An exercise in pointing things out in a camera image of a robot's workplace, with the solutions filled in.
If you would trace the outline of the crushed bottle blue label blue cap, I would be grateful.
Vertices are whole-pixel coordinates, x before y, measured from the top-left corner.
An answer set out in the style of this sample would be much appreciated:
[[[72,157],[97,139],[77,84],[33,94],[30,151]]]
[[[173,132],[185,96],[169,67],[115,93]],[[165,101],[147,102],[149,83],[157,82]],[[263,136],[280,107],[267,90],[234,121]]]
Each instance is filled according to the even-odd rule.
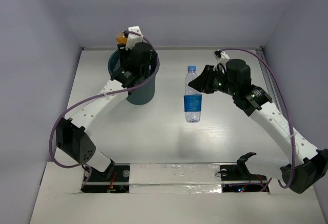
[[[189,86],[189,83],[197,77],[196,67],[188,66],[184,80],[184,114],[186,122],[197,123],[201,117],[202,95]]]

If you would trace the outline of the orange plastic bottle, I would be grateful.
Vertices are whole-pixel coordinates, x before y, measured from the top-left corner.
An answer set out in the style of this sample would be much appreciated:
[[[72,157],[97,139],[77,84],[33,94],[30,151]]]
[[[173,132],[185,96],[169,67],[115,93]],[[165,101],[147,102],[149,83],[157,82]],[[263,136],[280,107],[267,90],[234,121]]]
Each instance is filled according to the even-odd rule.
[[[127,43],[127,38],[126,38],[124,32],[120,32],[120,33],[116,34],[115,40],[118,44],[124,44],[125,45]]]

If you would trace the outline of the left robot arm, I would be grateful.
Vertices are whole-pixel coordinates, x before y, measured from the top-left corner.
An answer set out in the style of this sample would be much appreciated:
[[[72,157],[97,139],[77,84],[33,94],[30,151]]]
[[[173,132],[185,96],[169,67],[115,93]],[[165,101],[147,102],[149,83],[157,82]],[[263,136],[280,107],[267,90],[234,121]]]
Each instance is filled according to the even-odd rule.
[[[56,139],[58,149],[78,165],[89,166],[101,180],[113,176],[114,161],[100,152],[91,139],[92,133],[121,101],[144,105],[153,98],[158,55],[147,42],[138,42],[130,49],[119,44],[109,59],[108,68],[110,79],[102,90],[73,105],[73,108],[84,107],[68,118],[59,118],[51,136]]]

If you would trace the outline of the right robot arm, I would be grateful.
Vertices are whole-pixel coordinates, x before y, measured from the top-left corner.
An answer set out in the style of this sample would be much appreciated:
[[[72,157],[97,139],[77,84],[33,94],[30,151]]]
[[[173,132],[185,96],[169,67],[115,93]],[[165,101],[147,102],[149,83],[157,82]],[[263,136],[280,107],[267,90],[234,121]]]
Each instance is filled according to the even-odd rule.
[[[236,107],[258,123],[288,157],[286,161],[260,159],[249,152],[237,161],[236,173],[240,178],[261,174],[301,194],[326,174],[327,149],[319,150],[289,125],[272,98],[251,83],[251,69],[245,61],[230,59],[225,71],[207,65],[188,85],[201,93],[219,91],[230,95]]]

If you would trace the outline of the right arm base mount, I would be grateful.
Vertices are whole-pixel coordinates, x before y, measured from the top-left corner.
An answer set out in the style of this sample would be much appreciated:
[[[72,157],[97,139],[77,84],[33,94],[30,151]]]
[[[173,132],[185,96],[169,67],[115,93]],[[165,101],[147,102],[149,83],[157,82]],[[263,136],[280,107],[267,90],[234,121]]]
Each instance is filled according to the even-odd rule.
[[[255,156],[249,152],[233,164],[220,165],[215,176],[222,180],[223,193],[267,192],[269,193],[269,180],[264,175],[251,174],[245,163]]]

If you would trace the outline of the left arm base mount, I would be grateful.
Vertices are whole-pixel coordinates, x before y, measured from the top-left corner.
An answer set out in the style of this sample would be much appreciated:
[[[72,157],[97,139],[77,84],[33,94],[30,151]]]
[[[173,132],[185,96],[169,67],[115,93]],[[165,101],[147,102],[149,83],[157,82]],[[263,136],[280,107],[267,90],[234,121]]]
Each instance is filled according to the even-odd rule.
[[[84,193],[129,193],[130,165],[115,165],[109,178],[103,172],[86,168],[81,191]]]

